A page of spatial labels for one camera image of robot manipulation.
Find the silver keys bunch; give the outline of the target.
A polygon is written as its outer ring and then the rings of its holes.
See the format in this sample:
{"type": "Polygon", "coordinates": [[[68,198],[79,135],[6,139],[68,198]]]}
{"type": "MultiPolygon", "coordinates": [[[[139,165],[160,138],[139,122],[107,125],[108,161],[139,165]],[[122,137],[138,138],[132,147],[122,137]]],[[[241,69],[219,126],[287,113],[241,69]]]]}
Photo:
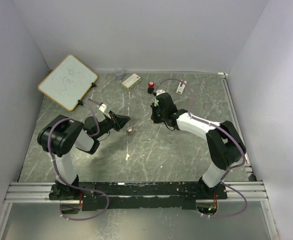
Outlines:
{"type": "Polygon", "coordinates": [[[135,129],[134,129],[133,127],[129,127],[129,128],[126,130],[126,135],[127,135],[127,136],[130,136],[130,135],[132,135],[134,132],[135,132],[135,129]]]}

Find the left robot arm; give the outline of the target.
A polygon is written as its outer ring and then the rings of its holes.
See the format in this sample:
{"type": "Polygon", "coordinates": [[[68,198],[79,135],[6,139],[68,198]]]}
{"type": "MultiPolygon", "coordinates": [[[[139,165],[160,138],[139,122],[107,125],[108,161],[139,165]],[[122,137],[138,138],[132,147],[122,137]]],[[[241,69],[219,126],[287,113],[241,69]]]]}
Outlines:
{"type": "Polygon", "coordinates": [[[118,115],[113,111],[104,114],[104,120],[95,116],[84,122],[58,115],[37,136],[37,143],[47,152],[58,170],[56,190],[49,195],[51,199],[66,197],[73,200],[79,196],[79,176],[76,174],[70,151],[73,147],[93,155],[100,146],[99,138],[111,130],[120,131],[131,120],[129,116],[118,115]]]}

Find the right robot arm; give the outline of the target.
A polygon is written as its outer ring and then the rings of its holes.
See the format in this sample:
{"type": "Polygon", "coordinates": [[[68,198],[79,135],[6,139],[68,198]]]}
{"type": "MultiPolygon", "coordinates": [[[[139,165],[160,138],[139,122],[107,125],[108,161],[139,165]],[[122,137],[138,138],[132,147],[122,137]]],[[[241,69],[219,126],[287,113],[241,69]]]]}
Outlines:
{"type": "Polygon", "coordinates": [[[164,90],[153,95],[151,120],[155,124],[164,123],[169,130],[185,131],[206,140],[211,164],[198,181],[198,192],[204,199],[211,198],[234,163],[245,159],[246,148],[238,131],[228,120],[209,121],[188,110],[177,109],[171,95],[164,90]]]}

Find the red black stamp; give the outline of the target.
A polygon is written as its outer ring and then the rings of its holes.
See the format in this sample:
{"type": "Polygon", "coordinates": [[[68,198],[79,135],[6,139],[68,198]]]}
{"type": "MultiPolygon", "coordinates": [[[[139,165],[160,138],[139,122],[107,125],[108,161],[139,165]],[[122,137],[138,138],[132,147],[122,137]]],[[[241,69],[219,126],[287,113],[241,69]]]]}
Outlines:
{"type": "Polygon", "coordinates": [[[153,81],[149,81],[147,92],[149,94],[152,94],[154,92],[154,87],[155,87],[155,83],[153,81]]]}

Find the white plastic clip tool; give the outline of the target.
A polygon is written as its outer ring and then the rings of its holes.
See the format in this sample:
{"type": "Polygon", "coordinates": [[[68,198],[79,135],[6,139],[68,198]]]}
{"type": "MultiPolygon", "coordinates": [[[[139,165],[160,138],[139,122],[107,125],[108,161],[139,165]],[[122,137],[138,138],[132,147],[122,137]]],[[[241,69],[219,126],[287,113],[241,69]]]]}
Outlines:
{"type": "Polygon", "coordinates": [[[185,80],[181,80],[179,82],[179,85],[178,85],[178,87],[176,89],[177,94],[181,95],[184,92],[184,90],[186,88],[186,83],[187,83],[187,81],[185,81],[185,80]]]}

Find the green white small box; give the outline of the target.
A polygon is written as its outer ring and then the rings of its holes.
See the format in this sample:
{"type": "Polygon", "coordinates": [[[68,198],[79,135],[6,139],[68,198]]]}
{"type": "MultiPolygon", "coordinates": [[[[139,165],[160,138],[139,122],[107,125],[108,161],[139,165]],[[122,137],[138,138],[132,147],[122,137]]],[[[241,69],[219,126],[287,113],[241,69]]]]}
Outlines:
{"type": "Polygon", "coordinates": [[[129,76],[126,80],[124,80],[121,83],[121,86],[129,91],[133,87],[135,87],[140,81],[141,81],[141,77],[133,73],[131,76],[129,76]]]}

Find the clear plastic cup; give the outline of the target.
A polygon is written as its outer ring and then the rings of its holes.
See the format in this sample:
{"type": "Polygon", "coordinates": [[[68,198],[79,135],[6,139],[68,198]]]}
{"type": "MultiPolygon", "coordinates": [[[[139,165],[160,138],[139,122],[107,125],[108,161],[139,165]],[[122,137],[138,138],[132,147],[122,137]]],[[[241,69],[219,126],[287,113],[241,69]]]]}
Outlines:
{"type": "Polygon", "coordinates": [[[114,74],[118,80],[122,80],[124,77],[124,70],[122,68],[117,68],[114,70],[114,74]]]}

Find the small whiteboard with yellow frame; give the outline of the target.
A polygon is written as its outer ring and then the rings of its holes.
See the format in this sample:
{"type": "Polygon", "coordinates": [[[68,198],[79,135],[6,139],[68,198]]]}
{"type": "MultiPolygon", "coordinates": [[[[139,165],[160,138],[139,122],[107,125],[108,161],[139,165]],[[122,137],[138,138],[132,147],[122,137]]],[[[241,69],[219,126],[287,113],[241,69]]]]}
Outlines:
{"type": "Polygon", "coordinates": [[[67,111],[73,111],[98,75],[73,54],[67,55],[38,85],[38,90],[67,111]]]}

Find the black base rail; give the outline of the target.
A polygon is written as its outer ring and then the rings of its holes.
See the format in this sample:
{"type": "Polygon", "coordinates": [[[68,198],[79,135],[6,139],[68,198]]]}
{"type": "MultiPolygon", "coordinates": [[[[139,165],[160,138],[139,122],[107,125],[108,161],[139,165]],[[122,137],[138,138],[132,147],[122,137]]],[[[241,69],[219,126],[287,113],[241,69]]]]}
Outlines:
{"type": "Polygon", "coordinates": [[[63,186],[56,182],[48,195],[50,200],[75,200],[83,211],[109,209],[181,208],[195,210],[196,201],[213,202],[227,199],[226,188],[220,183],[209,189],[197,181],[172,182],[80,182],[86,191],[63,186]]]}

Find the white corner bracket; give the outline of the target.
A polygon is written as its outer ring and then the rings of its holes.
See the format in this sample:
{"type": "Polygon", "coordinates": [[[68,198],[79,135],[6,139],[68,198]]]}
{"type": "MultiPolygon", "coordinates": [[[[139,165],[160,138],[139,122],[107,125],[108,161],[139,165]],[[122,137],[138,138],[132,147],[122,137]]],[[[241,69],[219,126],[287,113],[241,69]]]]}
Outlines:
{"type": "Polygon", "coordinates": [[[225,78],[229,75],[228,73],[224,73],[224,72],[218,72],[217,74],[219,76],[224,76],[225,78]]]}

